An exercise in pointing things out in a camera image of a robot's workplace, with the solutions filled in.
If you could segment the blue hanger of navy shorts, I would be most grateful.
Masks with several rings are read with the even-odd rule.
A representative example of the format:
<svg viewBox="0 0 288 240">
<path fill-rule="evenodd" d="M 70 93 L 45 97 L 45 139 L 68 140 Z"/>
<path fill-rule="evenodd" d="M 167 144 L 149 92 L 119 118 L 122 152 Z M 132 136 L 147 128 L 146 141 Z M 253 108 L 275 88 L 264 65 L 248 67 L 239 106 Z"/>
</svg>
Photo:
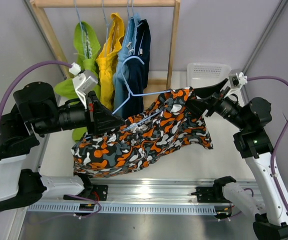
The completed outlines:
<svg viewBox="0 0 288 240">
<path fill-rule="evenodd" d="M 132 16 L 130 18 L 130 47 L 128 51 L 129 56 L 139 55 L 139 47 L 143 36 L 143 21 L 138 12 L 134 11 L 134 1 L 131 1 Z"/>
</svg>

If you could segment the orange camouflage patterned shorts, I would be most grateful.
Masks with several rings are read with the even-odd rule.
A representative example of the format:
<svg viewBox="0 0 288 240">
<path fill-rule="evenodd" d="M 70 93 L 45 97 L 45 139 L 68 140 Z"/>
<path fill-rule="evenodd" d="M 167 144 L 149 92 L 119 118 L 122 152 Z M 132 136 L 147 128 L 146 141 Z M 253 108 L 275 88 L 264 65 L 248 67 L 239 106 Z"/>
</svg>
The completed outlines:
<svg viewBox="0 0 288 240">
<path fill-rule="evenodd" d="M 98 135 L 84 134 L 71 149 L 74 174 L 109 178 L 138 172 L 190 144 L 211 150 L 204 118 L 185 105 L 196 98 L 192 87 L 172 89 L 124 125 Z"/>
</svg>

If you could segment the navy blue shorts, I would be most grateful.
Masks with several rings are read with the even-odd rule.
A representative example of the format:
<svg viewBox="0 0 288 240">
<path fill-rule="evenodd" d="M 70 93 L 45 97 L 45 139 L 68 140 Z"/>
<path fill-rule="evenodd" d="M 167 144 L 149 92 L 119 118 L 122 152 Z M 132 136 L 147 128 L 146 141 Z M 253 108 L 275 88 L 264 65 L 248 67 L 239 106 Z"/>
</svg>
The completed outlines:
<svg viewBox="0 0 288 240">
<path fill-rule="evenodd" d="M 126 62 L 129 69 L 127 83 L 134 94 L 142 94 L 148 85 L 148 73 L 150 62 L 151 33 L 149 24 L 143 19 L 143 36 L 139 47 L 139 58 L 132 58 Z M 126 115 L 131 117 L 144 110 L 143 98 L 141 96 L 131 96 L 130 103 L 126 106 Z"/>
</svg>

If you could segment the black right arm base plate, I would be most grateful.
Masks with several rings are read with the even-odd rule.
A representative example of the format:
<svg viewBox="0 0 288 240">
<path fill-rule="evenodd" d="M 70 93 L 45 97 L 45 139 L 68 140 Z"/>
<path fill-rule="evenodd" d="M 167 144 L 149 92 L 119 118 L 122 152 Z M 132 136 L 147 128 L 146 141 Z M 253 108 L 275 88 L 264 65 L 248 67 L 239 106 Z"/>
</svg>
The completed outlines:
<svg viewBox="0 0 288 240">
<path fill-rule="evenodd" d="M 195 196 L 199 203 L 223 203 L 225 201 L 222 192 L 215 186 L 198 186 L 190 195 Z"/>
</svg>

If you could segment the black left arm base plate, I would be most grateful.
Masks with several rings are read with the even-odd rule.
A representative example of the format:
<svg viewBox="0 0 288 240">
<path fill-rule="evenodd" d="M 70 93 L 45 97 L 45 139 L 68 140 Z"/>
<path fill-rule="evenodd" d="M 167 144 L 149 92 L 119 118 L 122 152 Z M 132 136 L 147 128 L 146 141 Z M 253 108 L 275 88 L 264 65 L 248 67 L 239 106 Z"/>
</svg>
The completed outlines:
<svg viewBox="0 0 288 240">
<path fill-rule="evenodd" d="M 102 184 L 95 184 L 87 186 L 78 195 L 68 195 L 63 196 L 64 200 L 94 200 L 94 201 L 106 201 L 108 196 L 108 186 Z"/>
</svg>

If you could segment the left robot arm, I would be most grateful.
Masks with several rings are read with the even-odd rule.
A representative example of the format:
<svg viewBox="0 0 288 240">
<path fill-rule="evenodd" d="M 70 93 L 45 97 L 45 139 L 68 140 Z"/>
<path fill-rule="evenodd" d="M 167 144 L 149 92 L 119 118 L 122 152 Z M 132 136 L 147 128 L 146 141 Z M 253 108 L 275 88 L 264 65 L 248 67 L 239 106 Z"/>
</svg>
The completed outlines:
<svg viewBox="0 0 288 240">
<path fill-rule="evenodd" d="M 85 127 L 98 135 L 124 124 L 97 99 L 87 94 L 87 104 L 73 99 L 58 105 L 52 86 L 33 82 L 14 93 L 11 112 L 0 117 L 0 212 L 30 206 L 41 199 L 94 200 L 93 185 L 84 174 L 51 177 L 23 162 L 46 134 Z"/>
</svg>

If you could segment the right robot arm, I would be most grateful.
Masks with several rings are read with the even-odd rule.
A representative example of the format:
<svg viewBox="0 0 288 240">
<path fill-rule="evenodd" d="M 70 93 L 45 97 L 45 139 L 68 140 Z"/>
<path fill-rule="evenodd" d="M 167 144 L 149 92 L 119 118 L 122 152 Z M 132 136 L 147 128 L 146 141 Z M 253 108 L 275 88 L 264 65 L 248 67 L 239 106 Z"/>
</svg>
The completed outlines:
<svg viewBox="0 0 288 240">
<path fill-rule="evenodd" d="M 218 202 L 234 204 L 253 221 L 252 227 L 259 240 L 288 240 L 288 192 L 276 163 L 276 149 L 264 127 L 271 122 L 271 104 L 255 97 L 244 106 L 229 98 L 232 88 L 228 79 L 202 88 L 195 88 L 195 98 L 186 102 L 190 112 L 198 117 L 217 113 L 236 126 L 234 145 L 250 168 L 263 202 L 248 194 L 231 176 L 214 181 L 212 196 Z"/>
</svg>

